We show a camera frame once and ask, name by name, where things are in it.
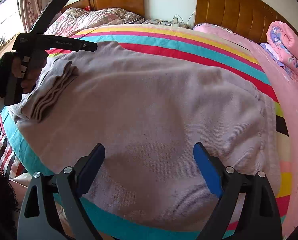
magenta stripe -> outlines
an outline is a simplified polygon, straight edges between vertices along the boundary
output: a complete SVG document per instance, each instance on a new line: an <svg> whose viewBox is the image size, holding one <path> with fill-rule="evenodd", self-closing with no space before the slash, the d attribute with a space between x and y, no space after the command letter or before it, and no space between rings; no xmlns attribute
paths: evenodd
<svg viewBox="0 0 298 240"><path fill-rule="evenodd" d="M125 31L114 31L114 32L101 32L101 33L87 33L87 34L80 34L80 35L74 35L72 36L72 38L80 38L80 37L90 37L90 36L103 36L103 35L136 35L136 36L147 36L147 37L155 37L155 38L164 38L164 39L168 39L168 40L174 40L174 41L182 41L185 43L189 43L189 44L193 44L196 46L200 46L200 47L204 47L206 49L210 49L216 52L219 52L221 54L224 54L226 56L229 56L231 58L234 58L236 60L239 60L245 64L248 64L249 66L260 70L262 72L263 69L261 68L260 65L251 62L243 57L240 57L232 52L226 51L225 49L221 49L215 46L212 46L210 44L206 44L204 42L201 41L194 41L188 38L183 38L183 37L178 37L178 36L172 36L172 35L167 35L167 34L162 34L162 33L150 33L150 32L125 32Z"/></svg>

sheer curtain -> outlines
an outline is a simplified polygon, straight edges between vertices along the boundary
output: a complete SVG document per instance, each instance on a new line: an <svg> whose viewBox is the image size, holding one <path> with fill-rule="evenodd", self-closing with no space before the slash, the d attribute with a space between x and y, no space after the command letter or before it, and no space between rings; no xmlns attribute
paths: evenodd
<svg viewBox="0 0 298 240"><path fill-rule="evenodd" d="M20 0L20 13L24 30L29 32L42 10L41 0Z"/></svg>

wooden headboard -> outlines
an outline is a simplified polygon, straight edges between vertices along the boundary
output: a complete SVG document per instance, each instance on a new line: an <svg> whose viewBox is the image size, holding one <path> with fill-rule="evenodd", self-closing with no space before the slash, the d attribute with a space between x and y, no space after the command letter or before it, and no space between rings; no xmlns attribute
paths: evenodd
<svg viewBox="0 0 298 240"><path fill-rule="evenodd" d="M281 14L261 0L197 0L194 24L211 23L257 43L267 42L266 33L274 21L287 23Z"/></svg>
<svg viewBox="0 0 298 240"><path fill-rule="evenodd" d="M62 13L70 7L85 8L87 6L90 6L91 11L117 7L136 13L142 17L145 16L144 0L79 0L66 5L62 9Z"/></svg>

gray fabric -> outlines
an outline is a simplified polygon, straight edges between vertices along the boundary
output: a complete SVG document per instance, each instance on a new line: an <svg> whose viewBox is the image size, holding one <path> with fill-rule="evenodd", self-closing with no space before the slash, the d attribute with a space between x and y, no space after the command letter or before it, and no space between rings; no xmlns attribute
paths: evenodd
<svg viewBox="0 0 298 240"><path fill-rule="evenodd" d="M35 90L24 94L19 104L9 107L13 114L40 122L43 113L58 99L61 92L77 77L78 69L71 61L56 59L46 67L37 81Z"/></svg>
<svg viewBox="0 0 298 240"><path fill-rule="evenodd" d="M249 81L116 42L62 59L71 60L79 76L40 123L14 120L54 172L73 166L97 143L105 146L104 163L84 195L101 209L146 226L201 230L217 198L194 161L196 142L239 172L264 171L277 194L274 103Z"/></svg>

silver bolt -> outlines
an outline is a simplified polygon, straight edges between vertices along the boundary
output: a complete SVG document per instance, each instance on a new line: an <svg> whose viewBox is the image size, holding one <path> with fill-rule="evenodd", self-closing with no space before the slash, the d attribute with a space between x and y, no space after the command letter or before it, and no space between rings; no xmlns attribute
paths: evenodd
<svg viewBox="0 0 298 240"><path fill-rule="evenodd" d="M34 173L34 178L39 178L40 177L40 175L41 175L41 173L39 172L39 171L36 171L35 173Z"/></svg>
<svg viewBox="0 0 298 240"><path fill-rule="evenodd" d="M264 178L266 174L263 171L258 172L259 177Z"/></svg>
<svg viewBox="0 0 298 240"><path fill-rule="evenodd" d="M66 167L66 168L64 168L64 173L68 174L70 172L72 172L72 167Z"/></svg>
<svg viewBox="0 0 298 240"><path fill-rule="evenodd" d="M228 173L234 173L234 168L228 166L228 167L226 167L226 172L228 172Z"/></svg>

